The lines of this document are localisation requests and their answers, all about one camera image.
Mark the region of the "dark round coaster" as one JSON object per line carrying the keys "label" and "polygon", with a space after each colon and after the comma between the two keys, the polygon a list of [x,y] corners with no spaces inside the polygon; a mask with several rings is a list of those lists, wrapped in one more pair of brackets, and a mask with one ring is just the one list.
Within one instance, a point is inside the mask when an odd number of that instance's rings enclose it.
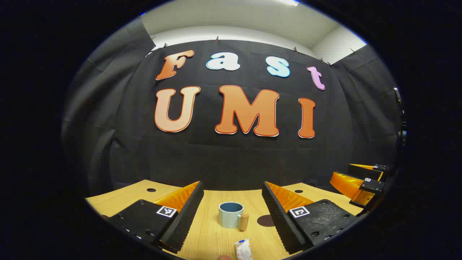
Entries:
{"label": "dark round coaster", "polygon": [[275,226],[274,221],[273,221],[270,214],[264,214],[264,215],[258,217],[256,222],[259,225],[264,226],[264,227],[274,227]]}

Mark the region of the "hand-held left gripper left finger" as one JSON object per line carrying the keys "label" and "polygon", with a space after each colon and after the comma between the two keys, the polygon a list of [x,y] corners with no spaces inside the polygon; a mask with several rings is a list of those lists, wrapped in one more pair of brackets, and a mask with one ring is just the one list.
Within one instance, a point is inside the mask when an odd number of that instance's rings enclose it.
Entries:
{"label": "hand-held left gripper left finger", "polygon": [[177,254],[203,196],[201,181],[185,187],[139,181],[102,194],[102,216],[132,241]]}

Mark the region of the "black backdrop cloth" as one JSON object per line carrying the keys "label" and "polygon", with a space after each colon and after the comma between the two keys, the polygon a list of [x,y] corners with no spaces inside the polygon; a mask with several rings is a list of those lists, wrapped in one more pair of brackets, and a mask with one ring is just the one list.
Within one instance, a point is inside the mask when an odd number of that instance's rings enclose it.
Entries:
{"label": "black backdrop cloth", "polygon": [[[223,85],[249,102],[279,94],[275,137],[221,134]],[[397,84],[369,46],[333,67],[272,44],[201,40],[162,48],[135,21],[105,40],[70,84],[62,141],[84,196],[142,180],[209,190],[263,181],[332,190],[349,164],[393,165]]]}

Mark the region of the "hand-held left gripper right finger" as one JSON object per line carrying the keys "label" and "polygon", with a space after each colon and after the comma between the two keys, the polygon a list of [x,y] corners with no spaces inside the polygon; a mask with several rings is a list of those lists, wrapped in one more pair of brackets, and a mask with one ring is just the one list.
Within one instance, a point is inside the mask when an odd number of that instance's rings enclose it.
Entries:
{"label": "hand-held left gripper right finger", "polygon": [[314,247],[347,229],[357,217],[328,199],[312,201],[264,181],[261,195],[290,254]]}

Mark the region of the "white toothpaste tube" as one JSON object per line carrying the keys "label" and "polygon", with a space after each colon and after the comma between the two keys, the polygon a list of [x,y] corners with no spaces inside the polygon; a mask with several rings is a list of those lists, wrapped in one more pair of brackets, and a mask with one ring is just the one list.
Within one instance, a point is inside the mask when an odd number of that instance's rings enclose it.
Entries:
{"label": "white toothpaste tube", "polygon": [[234,243],[234,246],[236,250],[236,260],[254,260],[249,239],[240,240]]}

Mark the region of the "wooden desktop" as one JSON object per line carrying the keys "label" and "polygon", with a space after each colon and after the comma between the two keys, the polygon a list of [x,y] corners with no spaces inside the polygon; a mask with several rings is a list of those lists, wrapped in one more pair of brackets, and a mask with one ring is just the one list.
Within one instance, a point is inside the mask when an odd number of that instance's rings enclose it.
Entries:
{"label": "wooden desktop", "polygon": [[[154,202],[179,188],[143,180],[130,186],[99,196],[87,202],[101,215],[113,216],[137,200]],[[218,223],[218,206],[224,202],[238,202],[249,214],[246,231],[226,229]],[[249,239],[253,260],[281,260],[286,252],[275,227],[264,227],[257,219],[269,214],[261,189],[246,191],[205,190],[182,249],[176,254],[187,260],[216,260],[219,255],[236,259],[235,243]]]}

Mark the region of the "blue-grey cup with wooden handle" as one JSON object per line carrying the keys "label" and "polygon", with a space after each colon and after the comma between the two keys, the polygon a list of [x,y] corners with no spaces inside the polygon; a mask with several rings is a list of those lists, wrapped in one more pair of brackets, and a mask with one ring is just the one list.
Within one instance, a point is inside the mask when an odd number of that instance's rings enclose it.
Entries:
{"label": "blue-grey cup with wooden handle", "polygon": [[246,231],[249,214],[244,213],[244,206],[237,202],[224,202],[218,206],[218,222],[223,228]]}

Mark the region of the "row of small cloth clips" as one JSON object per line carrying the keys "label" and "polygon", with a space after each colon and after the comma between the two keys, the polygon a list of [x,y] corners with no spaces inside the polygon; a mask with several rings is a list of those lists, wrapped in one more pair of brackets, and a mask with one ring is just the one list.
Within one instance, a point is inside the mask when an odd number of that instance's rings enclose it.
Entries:
{"label": "row of small cloth clips", "polygon": [[292,52],[309,55],[330,64],[334,64],[348,55],[356,53],[359,49],[367,45],[361,38],[348,31],[338,31],[328,34],[328,36],[321,39],[319,43],[316,43],[313,49],[303,47],[294,41],[280,36],[263,33],[261,31],[250,31],[249,34],[245,35],[224,32],[218,34],[193,34],[192,31],[186,31],[184,35],[173,35],[171,31],[167,31],[154,36],[153,42],[155,47],[152,48],[151,52],[162,49],[165,44],[167,44],[167,46],[175,46],[180,43],[205,40],[211,40],[214,43],[226,40],[265,43],[271,46],[289,49]]}

